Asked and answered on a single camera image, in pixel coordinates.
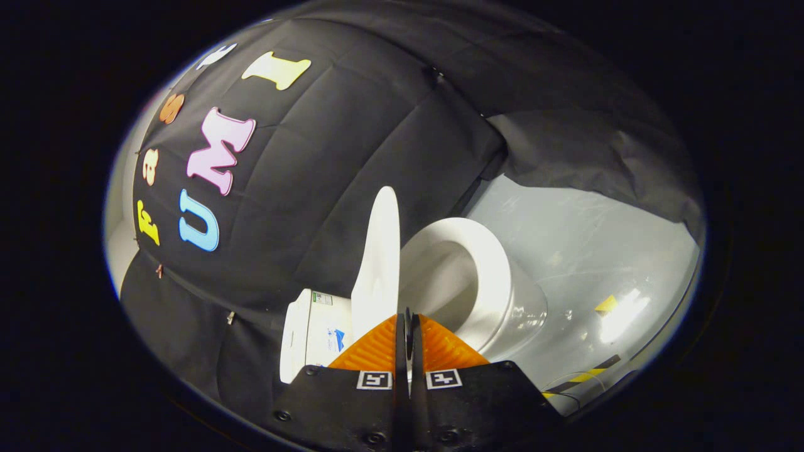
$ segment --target black fabric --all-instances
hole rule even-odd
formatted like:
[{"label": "black fabric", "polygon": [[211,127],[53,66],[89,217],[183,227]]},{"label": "black fabric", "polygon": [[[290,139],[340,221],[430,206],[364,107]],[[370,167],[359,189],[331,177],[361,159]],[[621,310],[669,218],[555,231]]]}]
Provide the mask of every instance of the black fabric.
[{"label": "black fabric", "polygon": [[703,198],[673,125],[612,64],[549,24],[462,0],[323,0],[278,17],[349,24],[437,67],[504,137],[504,172],[518,184],[598,191],[683,222],[702,243]]},{"label": "black fabric", "polygon": [[[226,41],[236,50],[219,63],[191,69],[172,90],[186,100],[176,120],[155,118],[142,144],[159,149],[151,187],[134,182],[159,226],[161,244],[141,247],[213,298],[242,308],[286,306],[303,287],[348,296],[357,277],[376,192],[395,188],[403,243],[446,216],[503,147],[482,120],[431,68],[398,47],[353,27],[321,21],[268,23]],[[272,49],[311,60],[293,87],[240,74]],[[185,174],[194,150],[207,147],[207,112],[256,120],[236,155],[232,191]],[[178,209],[179,193],[213,211],[218,248],[209,253],[180,239],[178,221],[204,231]]]},{"label": "black fabric", "polygon": [[195,296],[139,252],[126,272],[121,304],[135,331],[178,378],[235,413],[264,425],[279,381],[283,313],[236,314]]}]

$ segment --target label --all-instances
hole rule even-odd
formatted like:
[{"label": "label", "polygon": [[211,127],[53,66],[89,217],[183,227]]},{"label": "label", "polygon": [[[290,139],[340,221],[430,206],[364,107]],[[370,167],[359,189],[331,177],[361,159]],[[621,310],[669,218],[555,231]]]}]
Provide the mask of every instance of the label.
[{"label": "label", "polygon": [[332,306],[332,295],[320,294],[313,292],[313,303],[319,303],[327,306]]},{"label": "label", "polygon": [[343,336],[346,335],[343,331],[340,331],[338,328],[327,328],[326,329],[326,349],[329,351],[337,351],[340,353],[343,351]]}]

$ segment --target wire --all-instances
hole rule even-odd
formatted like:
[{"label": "wire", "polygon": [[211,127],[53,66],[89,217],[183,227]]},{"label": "wire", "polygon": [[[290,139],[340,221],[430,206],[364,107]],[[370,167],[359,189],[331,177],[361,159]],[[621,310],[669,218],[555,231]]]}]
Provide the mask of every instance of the wire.
[{"label": "wire", "polygon": [[573,396],[570,396],[569,394],[564,394],[563,392],[550,392],[550,391],[542,391],[542,393],[544,393],[544,394],[553,394],[554,396],[569,397],[569,398],[573,399],[575,401],[575,403],[578,405],[578,408],[576,409],[576,411],[580,411],[580,401],[577,398],[575,398]]}]

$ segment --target blue letter u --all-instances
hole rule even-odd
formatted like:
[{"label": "blue letter u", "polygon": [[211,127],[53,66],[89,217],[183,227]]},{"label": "blue letter u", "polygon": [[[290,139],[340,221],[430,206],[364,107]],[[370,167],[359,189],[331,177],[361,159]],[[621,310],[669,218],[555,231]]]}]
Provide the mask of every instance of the blue letter u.
[{"label": "blue letter u", "polygon": [[207,206],[188,196],[186,189],[182,189],[182,194],[178,197],[178,208],[182,212],[189,210],[195,213],[207,224],[207,233],[202,234],[198,229],[187,224],[184,217],[179,218],[178,234],[182,237],[182,240],[189,241],[204,251],[213,251],[218,248],[218,220],[215,219],[212,211]]}]

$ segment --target toilet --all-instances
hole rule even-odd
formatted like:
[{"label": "toilet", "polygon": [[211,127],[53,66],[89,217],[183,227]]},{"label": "toilet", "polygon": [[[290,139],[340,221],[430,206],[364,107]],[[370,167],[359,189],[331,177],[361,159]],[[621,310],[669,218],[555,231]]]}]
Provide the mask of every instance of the toilet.
[{"label": "toilet", "polygon": [[371,210],[351,298],[304,289],[288,305],[282,382],[293,381],[305,365],[329,365],[405,308],[439,322],[490,362],[538,333],[547,317],[544,292],[485,226],[446,218],[420,230],[400,250],[399,224],[396,194],[383,187]]}]

